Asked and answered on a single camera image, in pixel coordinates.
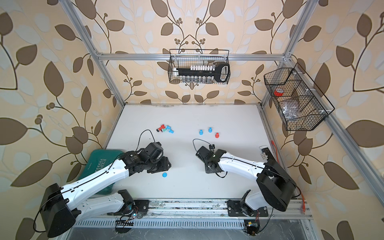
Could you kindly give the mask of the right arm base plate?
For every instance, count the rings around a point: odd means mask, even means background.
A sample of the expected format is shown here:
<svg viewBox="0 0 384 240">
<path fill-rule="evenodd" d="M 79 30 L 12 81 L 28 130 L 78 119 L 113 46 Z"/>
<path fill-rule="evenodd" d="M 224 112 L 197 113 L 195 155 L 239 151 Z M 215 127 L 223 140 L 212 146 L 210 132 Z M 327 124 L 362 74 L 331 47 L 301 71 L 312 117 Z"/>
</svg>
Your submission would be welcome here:
<svg viewBox="0 0 384 240">
<path fill-rule="evenodd" d="M 252 210 L 245 203 L 236 200 L 228 200 L 227 209 L 229 217 L 268 217 L 268 209 L 266 207 L 259 208 L 258 210 Z"/>
</svg>

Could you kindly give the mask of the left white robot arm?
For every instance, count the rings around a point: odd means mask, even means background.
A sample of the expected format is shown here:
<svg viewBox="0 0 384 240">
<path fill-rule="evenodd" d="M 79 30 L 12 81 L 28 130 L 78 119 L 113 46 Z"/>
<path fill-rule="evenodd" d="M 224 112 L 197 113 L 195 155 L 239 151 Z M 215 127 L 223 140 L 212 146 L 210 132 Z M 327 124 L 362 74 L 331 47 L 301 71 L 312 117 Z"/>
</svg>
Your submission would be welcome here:
<svg viewBox="0 0 384 240">
<path fill-rule="evenodd" d="M 108 166 L 71 184 L 46 188 L 38 215 L 41 216 L 48 238 L 58 237 L 77 222 L 103 214 L 117 213 L 134 216 L 138 212 L 127 190 L 109 196 L 93 196 L 104 188 L 136 173 L 166 172 L 171 168 L 161 143 L 118 155 Z"/>
</svg>

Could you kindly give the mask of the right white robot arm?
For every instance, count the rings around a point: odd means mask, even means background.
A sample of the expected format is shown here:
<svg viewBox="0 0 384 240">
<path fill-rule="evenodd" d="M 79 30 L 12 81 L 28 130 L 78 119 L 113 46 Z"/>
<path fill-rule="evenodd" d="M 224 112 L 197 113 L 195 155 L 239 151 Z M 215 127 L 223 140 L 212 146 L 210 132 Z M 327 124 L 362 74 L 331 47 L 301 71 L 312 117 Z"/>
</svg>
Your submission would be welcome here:
<svg viewBox="0 0 384 240">
<path fill-rule="evenodd" d="M 254 216 L 260 208 L 272 207 L 285 212 L 294 197 L 296 183 L 275 160 L 269 148 L 261 149 L 267 159 L 260 162 L 236 157 L 225 150 L 214 151 L 214 146 L 200 147 L 196 156 L 205 164 L 206 173 L 234 173 L 257 183 L 240 200 L 240 209 L 246 216 Z"/>
</svg>

